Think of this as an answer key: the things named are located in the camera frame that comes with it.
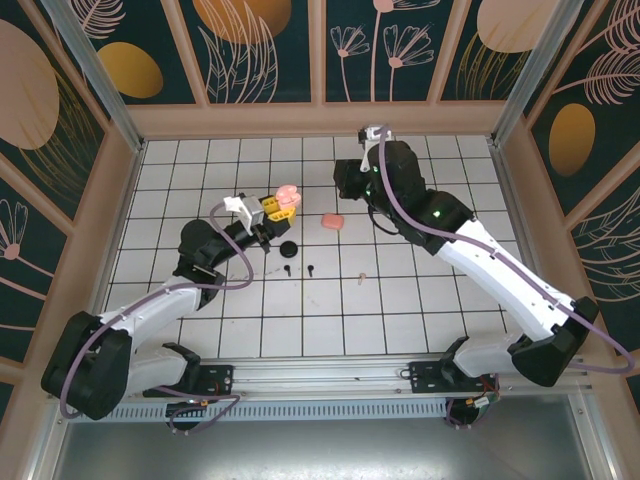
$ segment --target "white tile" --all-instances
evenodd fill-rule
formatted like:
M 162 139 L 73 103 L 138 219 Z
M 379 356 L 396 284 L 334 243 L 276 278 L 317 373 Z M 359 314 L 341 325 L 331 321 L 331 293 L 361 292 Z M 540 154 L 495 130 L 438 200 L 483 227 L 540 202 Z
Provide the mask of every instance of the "white tile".
M 235 195 L 234 188 L 216 188 L 202 190 L 202 199 L 200 200 L 200 210 L 198 216 L 208 217 L 211 209 L 220 202 L 224 202 L 224 197 L 233 197 Z M 216 212 L 216 217 L 230 217 L 231 212 L 227 212 L 224 208 L 221 208 Z
M 322 215 L 304 216 L 302 227 L 302 243 L 305 246 L 338 244 L 338 231 L 324 228 L 321 222 Z
M 263 288 L 264 282 L 253 282 L 241 290 L 228 290 L 225 292 L 223 317 L 262 316 Z
M 152 282 L 165 282 L 178 267 L 180 254 L 174 248 L 156 251 L 156 261 L 153 264 Z
M 336 160 L 362 160 L 364 148 L 358 143 L 357 135 L 333 137 Z
M 304 355 L 344 355 L 342 317 L 305 317 L 302 320 Z
M 222 321 L 220 358 L 259 357 L 261 327 L 259 318 L 225 318 Z
M 221 324 L 219 319 L 183 321 L 180 345 L 202 358 L 217 358 Z
M 246 162 L 238 164 L 237 188 L 268 187 L 269 164 L 266 162 Z
M 171 189 L 202 188 L 205 164 L 176 165 L 171 177 Z
M 289 230 L 287 230 L 281 237 L 274 238 L 270 242 L 271 246 L 274 248 L 278 247 L 282 245 L 282 242 L 286 242 L 287 240 L 291 240 L 297 245 L 301 245 L 302 244 L 302 223 L 303 223 L 302 215 L 297 215 L 293 222 L 293 225 L 289 227 Z
M 265 317 L 300 317 L 302 315 L 302 283 L 300 280 L 265 282 Z
M 271 160 L 302 160 L 302 139 L 274 138 L 271 143 Z
M 127 222 L 122 248 L 156 248 L 161 219 L 132 219 Z
M 462 162 L 469 183 L 498 183 L 498 175 L 490 158 L 465 158 Z
M 144 155 L 144 164 L 171 163 L 176 159 L 177 140 L 158 141 L 154 140 L 147 145 L 147 152 Z
M 301 318 L 265 318 L 263 320 L 263 357 L 299 357 L 301 355 Z
M 328 162 L 302 162 L 302 182 L 305 187 L 334 187 L 333 160 Z
M 117 310 L 144 297 L 148 288 L 148 283 L 114 283 L 109 292 L 107 312 Z
M 502 190 L 497 183 L 471 184 L 471 196 L 476 210 L 506 210 Z
M 347 355 L 376 355 L 385 353 L 382 317 L 345 316 L 344 341 Z
M 433 158 L 431 159 L 431 165 L 433 165 L 437 184 L 467 183 L 462 160 L 459 158 Z
M 240 140 L 211 140 L 207 162 L 237 162 L 240 152 Z
M 338 213 L 367 213 L 364 200 L 350 200 L 338 196 Z
M 335 187 L 305 187 L 302 192 L 302 213 L 336 213 Z
M 137 190 L 166 190 L 171 183 L 173 165 L 144 165 L 140 170 Z
M 458 338 L 465 336 L 462 314 L 425 313 L 424 326 L 427 329 L 429 353 L 442 353 Z
M 516 322 L 513 315 L 509 312 L 502 311 L 502 320 L 504 321 L 504 326 L 507 329 L 507 333 L 522 333 L 522 327 Z
M 500 312 L 462 312 L 469 337 L 504 335 Z
M 427 143 L 431 158 L 460 158 L 458 142 L 453 135 L 428 136 Z
M 345 215 L 338 236 L 344 244 L 373 243 L 373 224 L 368 215 Z
M 304 160 L 333 160 L 333 137 L 309 137 L 302 139 Z
M 122 250 L 113 281 L 127 283 L 148 282 L 151 278 L 155 250 Z
M 325 247 L 303 247 L 303 258 L 305 270 L 302 272 L 305 277 L 309 276 L 306 271 L 308 265 L 313 265 L 313 278 L 340 278 L 340 260 L 338 257 L 338 246 Z
M 463 312 L 499 310 L 498 302 L 470 277 L 456 277 Z
M 420 174 L 422 178 L 424 178 L 425 184 L 433 185 L 435 184 L 435 179 L 433 178 L 433 168 L 431 167 L 431 160 L 428 158 L 423 158 L 418 160 L 418 165 L 420 166 Z
M 209 163 L 204 175 L 204 188 L 235 188 L 237 163 Z
M 180 232 L 189 223 L 184 218 L 165 218 L 160 232 L 159 248 L 178 248 L 180 246 Z
M 489 156 L 487 139 L 482 135 L 458 135 L 458 144 L 463 157 L 478 158 Z
M 382 287 L 382 311 L 384 313 L 420 311 L 420 298 L 415 277 L 382 278 L 380 286 Z
M 496 240 L 515 240 L 507 212 L 478 212 L 478 220 Z
M 393 222 L 389 220 L 387 217 L 385 217 L 384 215 L 381 215 L 379 213 L 374 213 L 373 218 L 376 221 L 376 223 L 380 227 L 384 228 L 385 230 L 388 230 L 390 232 L 398 231 L 398 227 L 396 227 L 393 224 Z M 390 233 L 383 232 L 382 230 L 380 230 L 380 228 L 376 227 L 375 225 L 373 227 L 373 232 L 376 237 L 376 243 L 379 245 L 385 244 L 385 243 L 407 243 L 407 244 L 409 243 L 399 233 L 396 235 L 391 235 Z
M 240 142 L 241 162 L 268 162 L 270 159 L 270 138 L 245 138 Z
M 224 268 L 220 267 L 216 268 L 216 270 L 220 271 L 224 275 Z M 226 292 L 221 290 L 218 292 L 216 297 L 207 303 L 200 310 L 196 310 L 188 315 L 185 315 L 185 319 L 191 318 L 199 318 L 199 319 L 220 319 L 222 318 L 222 305 L 224 304 L 224 297 Z
M 342 280 L 342 308 L 345 315 L 381 313 L 380 284 L 377 278 Z
M 414 245 L 413 255 L 419 276 L 453 275 L 453 268 L 450 264 L 439 257 L 434 257 L 424 248 Z
M 145 340 L 139 347 L 138 353 L 149 352 L 162 347 L 165 343 L 178 343 L 180 339 L 180 320 L 174 320 L 151 338 Z
M 254 280 L 262 280 L 264 278 L 264 250 L 262 248 L 248 248 L 244 253 L 253 268 Z M 227 280 L 240 281 L 249 279 L 247 266 L 239 255 L 232 257 L 227 262 L 227 265 Z
M 340 245 L 342 278 L 358 278 L 361 273 L 367 277 L 378 276 L 376 248 L 373 245 Z
M 196 218 L 200 208 L 202 190 L 171 190 L 165 217 Z
M 457 312 L 458 292 L 453 277 L 421 277 L 420 297 L 423 312 Z
M 378 245 L 378 266 L 381 277 L 415 277 L 413 250 L 410 244 Z
M 464 203 L 471 210 L 475 210 L 473 200 L 471 200 L 471 192 L 469 190 L 469 185 L 440 185 L 436 187 L 438 191 L 449 192 L 451 195 L 456 197 L 462 203 Z
M 427 341 L 422 314 L 385 315 L 388 353 L 425 353 Z
M 516 260 L 522 262 L 522 255 L 520 254 L 520 247 L 517 242 L 498 242 L 502 248 L 509 252 Z
M 285 265 L 289 266 L 291 276 L 289 276 L 287 271 L 284 269 Z M 298 254 L 293 258 L 284 258 L 282 255 L 280 255 L 280 252 L 278 251 L 278 247 L 273 246 L 271 249 L 271 253 L 267 255 L 267 267 L 266 267 L 265 277 L 268 280 L 301 279 L 303 273 L 307 275 L 306 265 L 304 266 L 304 268 L 305 268 L 305 271 L 303 272 L 302 255 L 300 251 L 298 251 Z
M 305 315 L 341 315 L 340 280 L 305 280 L 302 283 Z
M 272 162 L 270 187 L 282 185 L 302 185 L 302 162 Z
M 131 218 L 162 218 L 164 206 L 167 203 L 166 190 L 138 191 L 133 197 Z
M 429 158 L 427 141 L 423 135 L 396 135 L 396 140 L 409 145 L 418 158 Z
M 176 163 L 205 163 L 209 140 L 180 140 Z

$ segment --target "purple cable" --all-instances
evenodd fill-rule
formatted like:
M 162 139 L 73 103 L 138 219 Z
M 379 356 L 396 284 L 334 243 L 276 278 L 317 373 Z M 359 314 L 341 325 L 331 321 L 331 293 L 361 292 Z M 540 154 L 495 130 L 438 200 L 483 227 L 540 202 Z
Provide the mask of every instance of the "purple cable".
M 60 392 L 60 414 L 64 418 L 71 419 L 81 415 L 80 412 L 71 413 L 67 409 L 67 397 L 69 395 L 69 388 L 71 387 L 71 382 L 73 381 L 73 377 L 75 377 L 76 372 L 78 371 L 78 367 L 80 366 L 80 363 L 82 362 L 82 359 L 84 358 L 85 354 L 89 351 L 89 349 L 93 346 L 93 344 L 113 325 L 115 325 L 121 320 L 124 320 L 133 312 L 138 310 L 140 307 L 146 305 L 147 303 L 151 302 L 152 300 L 155 300 L 156 298 L 161 297 L 162 295 L 166 295 L 175 290 L 180 290 L 183 288 L 202 288 L 206 290 L 240 290 L 241 288 L 245 288 L 251 285 L 251 282 L 253 282 L 253 278 L 254 278 L 254 272 L 253 272 L 253 267 L 249 262 L 249 259 L 247 258 L 245 253 L 242 251 L 240 246 L 236 242 L 234 242 L 233 239 L 227 234 L 227 232 L 225 232 L 224 229 L 220 225 L 218 225 L 218 222 L 215 221 L 214 215 L 222 207 L 224 207 L 224 202 L 221 202 L 215 207 L 213 207 L 211 209 L 211 213 L 209 214 L 209 220 L 211 221 L 211 225 L 213 226 L 213 229 L 231 246 L 231 248 L 233 248 L 233 250 L 238 254 L 238 256 L 240 256 L 244 264 L 247 266 L 247 270 L 249 271 L 249 279 L 237 285 L 211 285 L 208 283 L 179 283 L 177 285 L 171 285 L 170 287 L 167 287 L 163 290 L 158 290 L 152 293 L 151 295 L 138 300 L 128 308 L 124 309 L 120 313 L 120 315 L 114 317 L 113 319 L 109 320 L 107 323 L 102 325 L 100 328 L 98 328 L 98 330 L 96 330 L 93 333 L 93 335 L 89 337 L 89 340 L 87 340 L 87 343 L 85 343 L 82 346 L 82 348 L 76 355 L 76 358 L 73 360 L 73 363 L 69 368 L 69 373 L 67 374 L 67 377 L 64 380 L 64 384 L 62 385 L 62 391 Z
M 175 412 L 173 412 L 173 414 L 169 418 L 169 426 L 171 427 L 171 431 L 174 435 L 177 434 L 178 432 L 181 432 L 184 436 L 188 436 L 209 428 L 214 423 L 216 423 L 221 417 L 223 417 L 229 410 L 235 407 L 236 404 L 240 401 L 240 395 L 191 395 L 188 393 L 178 392 L 177 390 L 172 390 L 171 388 L 167 388 L 167 387 L 156 387 L 154 390 L 158 390 L 160 392 L 164 392 L 170 395 L 175 395 L 177 397 L 184 397 L 184 398 L 198 398 L 200 400 L 233 400 L 233 402 L 231 402 L 229 405 L 223 408 L 220 411 L 220 413 L 218 413 L 211 420 L 207 420 L 206 422 L 199 423 L 192 429 L 185 430 L 185 431 L 178 430 L 175 427 L 174 420 L 176 419 L 176 417 L 181 413 L 206 410 L 207 407 L 194 405 L 192 407 L 184 407 L 179 410 L 176 410 Z
M 413 218 L 411 218 L 409 216 L 409 214 L 404 211 L 404 209 L 402 208 L 402 206 L 398 202 L 398 199 L 395 197 L 395 195 L 393 193 L 393 189 L 391 188 L 391 182 L 389 182 L 389 177 L 388 177 L 388 174 L 387 174 L 387 164 L 386 164 L 386 158 L 385 158 L 385 151 L 384 151 L 385 150 L 386 136 L 387 136 L 388 132 L 389 132 L 389 127 L 387 127 L 386 125 L 381 127 L 378 131 L 375 132 L 376 135 L 380 135 L 379 159 L 380 159 L 380 172 L 382 174 L 381 175 L 382 176 L 382 183 L 384 184 L 385 192 L 387 193 L 387 196 L 389 197 L 389 200 L 391 201 L 391 204 L 393 205 L 393 208 L 396 210 L 396 212 L 398 212 L 398 214 L 402 217 L 402 219 L 405 222 L 407 222 L 413 228 L 416 228 L 416 229 L 418 229 L 418 230 L 420 230 L 422 232 L 428 233 L 429 235 L 436 235 L 438 237 L 446 238 L 446 239 L 449 239 L 449 240 L 460 240 L 462 242 L 470 243 L 471 245 L 474 245 L 474 246 L 478 247 L 479 249 L 484 250 L 485 252 L 489 253 L 494 258 L 497 258 L 502 263 L 504 263 L 507 267 L 509 267 L 513 272 L 515 272 L 520 278 L 522 278 L 522 280 L 524 280 L 524 282 L 527 285 L 529 285 L 538 294 L 540 294 L 542 296 L 542 298 L 544 298 L 546 301 L 548 301 L 552 305 L 558 304 L 557 307 L 556 307 L 558 310 L 560 310 L 565 315 L 571 317 L 576 322 L 580 323 L 586 329 L 594 332 L 596 335 L 598 335 L 600 338 L 602 338 L 605 342 L 607 342 L 609 345 L 611 345 L 613 348 L 615 348 L 622 356 L 624 356 L 627 359 L 627 362 L 628 362 L 627 366 L 625 366 L 625 367 L 617 367 L 617 368 L 601 367 L 601 366 L 597 366 L 597 365 L 583 365 L 581 363 L 574 363 L 574 362 L 571 362 L 568 365 L 569 367 L 578 368 L 578 369 L 581 369 L 581 370 L 590 370 L 592 372 L 612 373 L 612 374 L 628 373 L 628 372 L 630 372 L 631 370 L 633 370 L 635 368 L 635 364 L 636 364 L 635 359 L 631 356 L 631 354 L 622 345 L 620 345 L 617 341 L 615 341 L 613 338 L 611 338 L 609 335 L 604 333 L 599 328 L 597 328 L 597 327 L 593 326 L 592 324 L 590 324 L 587 320 L 582 318 L 577 313 L 573 312 L 572 310 L 569 310 L 564 305 L 559 304 L 557 302 L 557 300 L 552 295 L 547 293 L 543 288 L 541 288 L 533 280 L 531 280 L 520 269 L 520 267 L 518 267 L 515 263 L 513 263 L 511 260 L 509 260 L 509 258 L 507 258 L 504 255 L 502 255 L 502 253 L 496 252 L 494 254 L 494 250 L 495 249 L 493 247 L 490 247 L 489 245 L 485 245 L 484 243 L 476 240 L 475 238 L 467 237 L 465 235 L 458 235 L 456 233 L 446 232 L 444 230 L 438 230 L 436 228 L 431 228 L 431 227 L 428 227 L 426 225 L 422 225 L 421 223 L 418 223 Z

